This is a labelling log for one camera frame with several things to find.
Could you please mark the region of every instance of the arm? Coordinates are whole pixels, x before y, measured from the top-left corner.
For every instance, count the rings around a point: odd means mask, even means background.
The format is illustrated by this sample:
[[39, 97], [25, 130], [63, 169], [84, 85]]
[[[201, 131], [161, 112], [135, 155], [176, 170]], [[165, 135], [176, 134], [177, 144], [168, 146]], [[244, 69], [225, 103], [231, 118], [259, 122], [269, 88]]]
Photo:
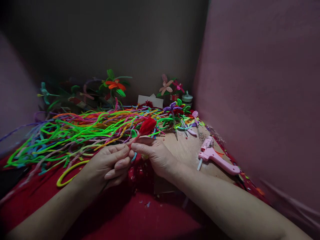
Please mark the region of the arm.
[[125, 144], [103, 148], [66, 187], [9, 232], [6, 239], [62, 239], [99, 195], [106, 180], [110, 180], [109, 188], [126, 178], [133, 155]]
[[179, 162], [159, 140], [140, 138], [132, 149], [146, 154], [155, 172], [184, 192], [232, 239], [310, 239], [251, 194]]

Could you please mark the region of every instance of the wooden table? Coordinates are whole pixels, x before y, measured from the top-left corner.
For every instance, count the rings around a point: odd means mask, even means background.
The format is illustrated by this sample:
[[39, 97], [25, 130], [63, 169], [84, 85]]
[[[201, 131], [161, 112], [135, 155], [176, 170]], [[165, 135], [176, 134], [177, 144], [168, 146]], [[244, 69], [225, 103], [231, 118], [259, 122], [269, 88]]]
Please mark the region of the wooden table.
[[[192, 130], [197, 133], [197, 128], [193, 127]], [[201, 137], [193, 137], [188, 133], [188, 139], [186, 139], [186, 134], [184, 132], [178, 131], [178, 141], [176, 136], [173, 132], [168, 132], [165, 135], [160, 135], [157, 138], [160, 140], [164, 140], [163, 143], [166, 147], [170, 150], [170, 152], [181, 162], [185, 163], [186, 165], [197, 169], [199, 165], [198, 153], [200, 151], [200, 147], [204, 141], [204, 139], [210, 135], [209, 131], [202, 126], [199, 126], [199, 131]], [[214, 149], [219, 152], [223, 153], [221, 147], [217, 144], [214, 140]], [[227, 162], [230, 162], [230, 159], [224, 154], [221, 156]], [[212, 175], [214, 177], [218, 177], [230, 183], [234, 183], [234, 178], [227, 173], [225, 173], [218, 165], [216, 165], [212, 161], [203, 162], [201, 172], [205, 174]], [[166, 181], [165, 179], [155, 175], [154, 179], [154, 193], [167, 193], [173, 192], [177, 189], [171, 183]]]

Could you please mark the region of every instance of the pink glue gun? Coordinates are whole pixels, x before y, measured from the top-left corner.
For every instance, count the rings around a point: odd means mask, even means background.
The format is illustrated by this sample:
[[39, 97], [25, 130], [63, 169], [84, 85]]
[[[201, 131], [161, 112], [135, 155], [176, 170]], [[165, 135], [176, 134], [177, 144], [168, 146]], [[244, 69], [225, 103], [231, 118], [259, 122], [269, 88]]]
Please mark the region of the pink glue gun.
[[200, 159], [200, 164], [198, 167], [198, 170], [200, 170], [202, 161], [208, 161], [211, 159], [214, 161], [216, 164], [218, 164], [223, 170], [225, 170], [227, 173], [230, 175], [237, 175], [240, 173], [240, 169], [237, 166], [234, 166], [228, 162], [226, 162], [224, 159], [222, 159], [218, 153], [214, 150], [213, 148], [213, 137], [209, 136], [207, 137], [202, 146], [201, 146], [201, 152], [199, 152], [199, 159]]

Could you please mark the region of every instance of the white paper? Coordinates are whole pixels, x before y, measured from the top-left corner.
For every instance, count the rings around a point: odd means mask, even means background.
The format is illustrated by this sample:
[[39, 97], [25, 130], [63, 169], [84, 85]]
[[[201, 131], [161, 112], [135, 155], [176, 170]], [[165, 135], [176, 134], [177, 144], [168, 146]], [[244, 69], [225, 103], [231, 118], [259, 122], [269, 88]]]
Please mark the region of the white paper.
[[147, 96], [138, 96], [138, 103], [144, 104], [146, 101], [152, 102], [154, 107], [163, 108], [163, 99], [155, 98], [155, 97], [147, 97]]

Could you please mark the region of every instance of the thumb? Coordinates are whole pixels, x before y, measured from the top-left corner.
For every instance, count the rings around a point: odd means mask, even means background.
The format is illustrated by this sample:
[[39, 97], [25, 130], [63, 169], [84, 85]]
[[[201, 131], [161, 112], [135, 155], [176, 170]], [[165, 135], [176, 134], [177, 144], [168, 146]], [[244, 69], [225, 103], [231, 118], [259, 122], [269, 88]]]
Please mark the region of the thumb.
[[121, 159], [124, 159], [129, 154], [129, 147], [126, 145], [123, 149], [118, 152], [112, 153], [107, 156], [108, 164], [116, 164]]
[[152, 155], [154, 151], [152, 150], [152, 147], [141, 144], [141, 143], [133, 143], [131, 144], [131, 149], [137, 153], [145, 154], [145, 155]]

